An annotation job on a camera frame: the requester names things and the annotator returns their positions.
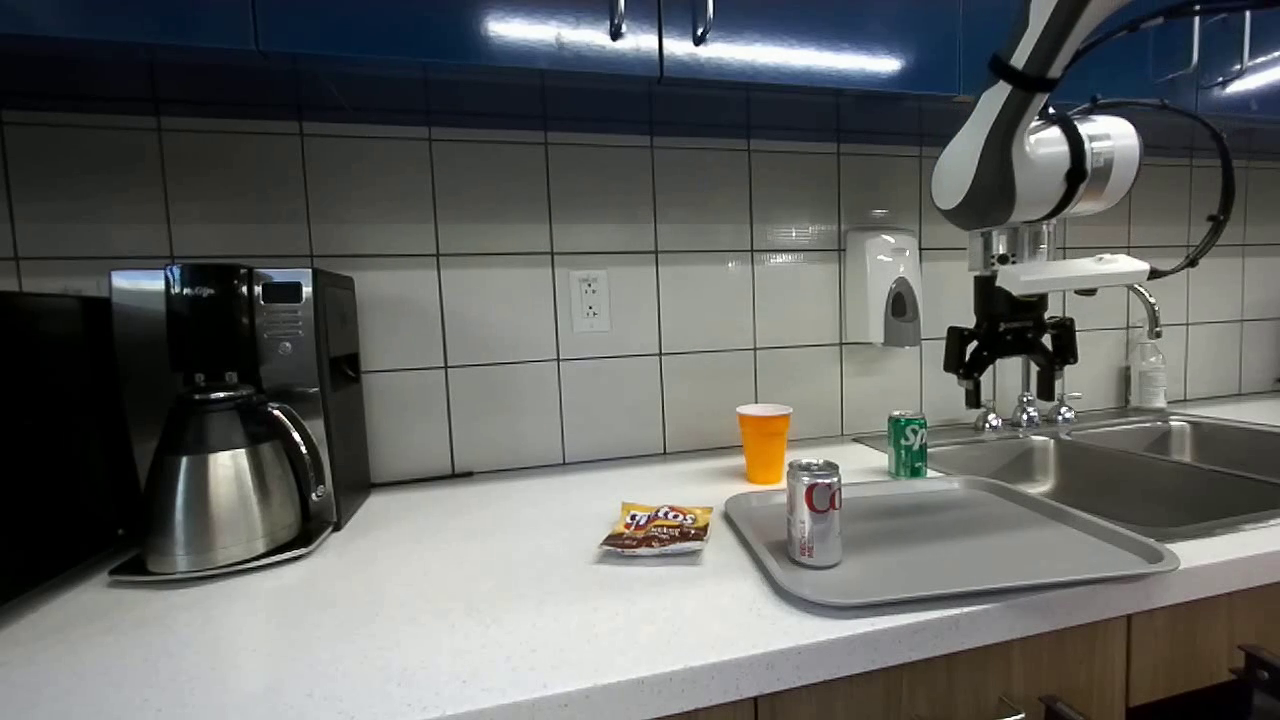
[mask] soda can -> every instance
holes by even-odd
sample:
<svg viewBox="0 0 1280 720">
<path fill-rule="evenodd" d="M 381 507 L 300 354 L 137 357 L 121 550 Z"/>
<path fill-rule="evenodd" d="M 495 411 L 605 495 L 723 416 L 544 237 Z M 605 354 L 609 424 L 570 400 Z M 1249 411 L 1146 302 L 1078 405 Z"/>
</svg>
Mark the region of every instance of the soda can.
<svg viewBox="0 0 1280 720">
<path fill-rule="evenodd" d="M 918 411 L 886 411 L 886 477 L 928 477 L 928 421 Z"/>
<path fill-rule="evenodd" d="M 843 487 L 839 465 L 786 465 L 786 557 L 804 569 L 835 569 L 843 559 Z"/>
</svg>

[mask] sink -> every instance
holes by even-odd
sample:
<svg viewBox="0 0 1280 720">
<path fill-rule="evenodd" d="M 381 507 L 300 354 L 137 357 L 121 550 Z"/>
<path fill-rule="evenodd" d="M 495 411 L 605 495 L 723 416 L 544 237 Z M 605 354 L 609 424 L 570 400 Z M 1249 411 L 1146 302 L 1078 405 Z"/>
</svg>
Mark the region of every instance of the sink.
<svg viewBox="0 0 1280 720">
<path fill-rule="evenodd" d="M 1074 442 L 1280 482 L 1280 433 L 1250 424 L 1172 416 L 1164 424 L 1087 427 Z"/>
<path fill-rule="evenodd" d="M 1103 517 L 1151 542 L 1216 536 L 1280 517 L 1280 482 L 1268 462 L 1280 462 L 1280 433 L 1219 424 L 1156 427 L 1078 427 L 1074 438 L 994 438 L 930 444 L 928 462 L 944 477 L 984 477 L 1047 495 L 1054 504 Z"/>
</svg>

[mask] plastic cup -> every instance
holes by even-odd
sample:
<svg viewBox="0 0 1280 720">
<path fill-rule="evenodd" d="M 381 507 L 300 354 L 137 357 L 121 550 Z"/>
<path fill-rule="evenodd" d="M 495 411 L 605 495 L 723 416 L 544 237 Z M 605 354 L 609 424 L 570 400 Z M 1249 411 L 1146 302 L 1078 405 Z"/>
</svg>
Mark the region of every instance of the plastic cup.
<svg viewBox="0 0 1280 720">
<path fill-rule="evenodd" d="M 741 405 L 737 427 L 744 442 L 749 486 L 781 486 L 786 473 L 790 410 L 786 405 Z"/>
</svg>

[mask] soap dispenser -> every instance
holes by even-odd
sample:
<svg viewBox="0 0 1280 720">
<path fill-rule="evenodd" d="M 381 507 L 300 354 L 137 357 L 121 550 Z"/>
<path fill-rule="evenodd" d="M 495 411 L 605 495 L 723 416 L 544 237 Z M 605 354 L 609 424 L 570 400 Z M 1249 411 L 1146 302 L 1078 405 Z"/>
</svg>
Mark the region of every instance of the soap dispenser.
<svg viewBox="0 0 1280 720">
<path fill-rule="evenodd" d="M 868 220 L 843 237 L 843 340 L 876 350 L 918 345 L 918 245 L 870 209 Z"/>
<path fill-rule="evenodd" d="M 1161 357 L 1161 340 L 1151 336 L 1134 336 L 1129 350 L 1129 410 L 1141 410 L 1141 411 L 1166 410 L 1164 357 Z"/>
</svg>

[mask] kitchen counter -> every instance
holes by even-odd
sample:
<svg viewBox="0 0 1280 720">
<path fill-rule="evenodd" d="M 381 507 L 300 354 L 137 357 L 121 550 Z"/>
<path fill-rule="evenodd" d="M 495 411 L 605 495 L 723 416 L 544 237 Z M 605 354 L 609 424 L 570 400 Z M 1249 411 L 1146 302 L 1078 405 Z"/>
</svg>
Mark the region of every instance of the kitchen counter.
<svg viewBox="0 0 1280 720">
<path fill-rule="evenodd" d="M 1178 411 L 1280 424 L 1280 398 Z M 885 482 L 864 444 L 804 444 Z M 696 559 L 601 559 L 620 501 L 723 504 L 737 452 L 381 487 L 317 557 L 140 587 L 105 569 L 0 614 L 9 720 L 663 718 L 1280 582 L 1280 523 L 1178 574 L 808 614 L 717 511 Z"/>
</svg>

